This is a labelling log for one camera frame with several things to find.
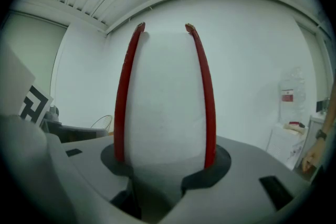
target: white wall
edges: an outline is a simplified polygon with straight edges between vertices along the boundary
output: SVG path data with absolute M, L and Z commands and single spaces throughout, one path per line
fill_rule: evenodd
M 65 32 L 65 27 L 13 13 L 2 29 L 3 40 L 48 94 L 55 57 Z
M 109 34 L 105 45 L 102 37 L 95 37 L 99 42 L 93 44 L 93 37 L 78 29 L 82 37 L 72 37 L 61 60 L 60 69 L 68 78 L 58 76 L 68 90 L 61 90 L 59 79 L 56 84 L 63 122 L 88 126 L 113 113 L 128 43 L 136 25 L 146 22 L 149 33 L 185 33 L 185 23 L 196 27 L 212 76 L 218 135 L 265 149 L 278 120 L 280 73 L 295 66 L 306 79 L 308 123 L 317 100 L 314 66 L 285 8 L 268 0 L 173 0 L 153 8 Z M 86 87 L 90 82 L 96 86 Z
M 58 51 L 51 82 L 51 96 L 64 125 L 91 127 L 106 114 L 110 80 L 102 60 L 105 35 L 85 25 L 70 24 Z

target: white box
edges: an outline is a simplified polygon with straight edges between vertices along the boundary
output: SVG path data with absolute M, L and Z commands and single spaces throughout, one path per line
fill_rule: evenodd
M 277 123 L 271 132 L 266 152 L 293 170 L 303 149 L 308 128 L 302 135 L 294 130 L 287 130 Z

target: red label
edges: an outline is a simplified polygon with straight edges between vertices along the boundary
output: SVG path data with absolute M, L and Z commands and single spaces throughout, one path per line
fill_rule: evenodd
M 283 102 L 293 102 L 293 94 L 283 95 L 281 100 Z

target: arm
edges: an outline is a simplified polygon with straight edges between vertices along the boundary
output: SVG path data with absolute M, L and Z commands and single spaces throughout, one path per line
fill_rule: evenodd
M 322 132 L 328 134 L 332 128 L 333 122 L 336 118 L 336 77 L 334 79 L 334 84 L 331 90 L 331 97 L 327 115 L 322 127 Z M 304 172 L 308 171 L 312 165 L 317 166 L 320 158 L 323 154 L 325 147 L 325 141 L 322 138 L 316 140 L 315 144 L 307 152 L 306 156 L 302 161 L 302 170 Z

